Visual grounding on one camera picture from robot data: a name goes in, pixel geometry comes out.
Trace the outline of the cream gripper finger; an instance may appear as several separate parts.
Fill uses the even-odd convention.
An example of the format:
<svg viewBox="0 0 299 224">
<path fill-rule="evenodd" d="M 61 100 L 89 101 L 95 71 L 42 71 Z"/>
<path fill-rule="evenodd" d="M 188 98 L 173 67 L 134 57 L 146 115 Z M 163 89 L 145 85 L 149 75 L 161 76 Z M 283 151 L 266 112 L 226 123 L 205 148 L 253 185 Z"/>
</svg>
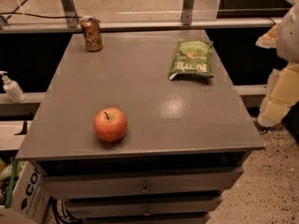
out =
<svg viewBox="0 0 299 224">
<path fill-rule="evenodd" d="M 282 70 L 273 69 L 266 85 L 266 95 L 257 121 L 273 127 L 299 102 L 299 63 L 288 63 Z"/>
<path fill-rule="evenodd" d="M 275 49 L 277 47 L 279 23 L 275 24 L 267 33 L 260 36 L 255 45 L 264 49 Z"/>
</svg>

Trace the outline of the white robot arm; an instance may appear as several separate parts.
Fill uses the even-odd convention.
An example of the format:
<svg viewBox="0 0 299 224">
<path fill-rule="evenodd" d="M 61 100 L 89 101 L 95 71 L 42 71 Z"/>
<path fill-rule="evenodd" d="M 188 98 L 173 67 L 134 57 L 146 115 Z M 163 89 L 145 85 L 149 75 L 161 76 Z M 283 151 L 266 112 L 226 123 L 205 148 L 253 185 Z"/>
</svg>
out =
<svg viewBox="0 0 299 224">
<path fill-rule="evenodd" d="M 299 3 L 256 41 L 258 47 L 276 49 L 279 58 L 288 62 L 282 70 L 273 69 L 266 85 L 266 95 L 257 121 L 266 128 L 273 127 L 299 101 Z"/>
</svg>

